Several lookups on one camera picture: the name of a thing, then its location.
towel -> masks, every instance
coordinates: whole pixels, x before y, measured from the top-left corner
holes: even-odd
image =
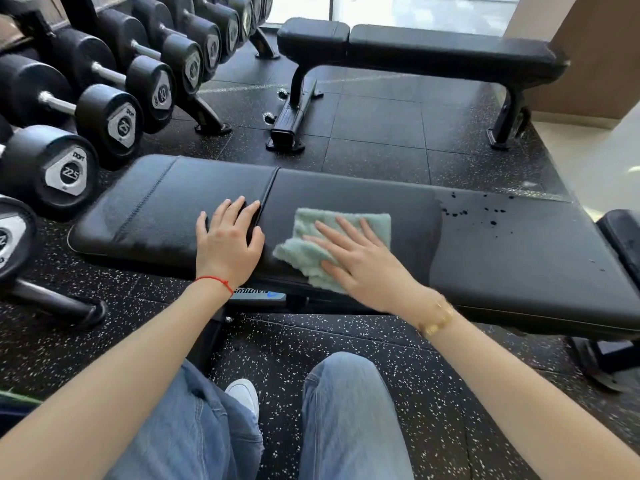
[[[316,221],[323,222],[341,234],[345,234],[335,220],[337,215],[347,219],[359,230],[362,230],[360,219],[364,217],[380,241],[384,242],[388,248],[391,246],[391,216],[389,214],[341,214],[331,210],[297,209],[293,222],[293,236],[282,244],[278,244],[273,250],[273,256],[300,270],[309,278],[311,286],[346,294],[342,286],[320,266],[320,262],[324,260],[334,264],[338,264],[338,262],[328,251],[322,249],[315,242],[302,239],[305,234],[325,239],[316,229],[314,225]]]

black padded bench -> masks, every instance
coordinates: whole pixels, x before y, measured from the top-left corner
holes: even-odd
[[[291,92],[271,129],[268,148],[300,151],[296,138],[304,114],[316,95],[316,81],[303,93],[307,72],[334,65],[495,82],[507,89],[500,114],[487,129],[493,148],[506,150],[511,135],[524,130],[529,112],[523,90],[557,80],[567,69],[564,54],[546,42],[375,25],[291,18],[278,31],[280,53],[298,64]]]
[[[149,155],[78,220],[68,243],[95,264],[193,279],[199,212],[241,194],[263,202],[257,222],[266,235],[247,286],[287,294],[286,310],[372,313],[310,287],[271,256],[291,236],[297,208],[388,212],[396,256],[470,319],[531,333],[640,337],[635,284],[583,209],[567,202]]]

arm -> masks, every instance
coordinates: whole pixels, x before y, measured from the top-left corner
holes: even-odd
[[[640,457],[587,411],[421,286],[361,221],[347,235],[317,223],[327,240],[305,237],[342,265],[323,268],[364,305],[398,315],[418,330],[442,326],[431,343],[464,379],[542,480],[632,480]]]
[[[233,289],[258,263],[264,234],[246,233],[259,203],[224,202],[205,228],[198,218],[197,276]],[[229,299],[215,280],[200,280],[74,379],[0,440],[2,478],[101,479],[124,452],[171,384],[198,335]]]

white sneaker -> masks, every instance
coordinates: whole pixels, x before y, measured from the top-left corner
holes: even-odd
[[[258,407],[258,393],[249,379],[238,379],[227,386],[225,392],[235,398],[238,403],[253,413],[256,419],[260,408]]]

blue jeans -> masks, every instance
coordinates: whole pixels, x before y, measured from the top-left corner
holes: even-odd
[[[299,480],[409,480],[409,455],[376,366],[338,352],[303,391]],[[108,480],[255,480],[256,418],[185,361]]]

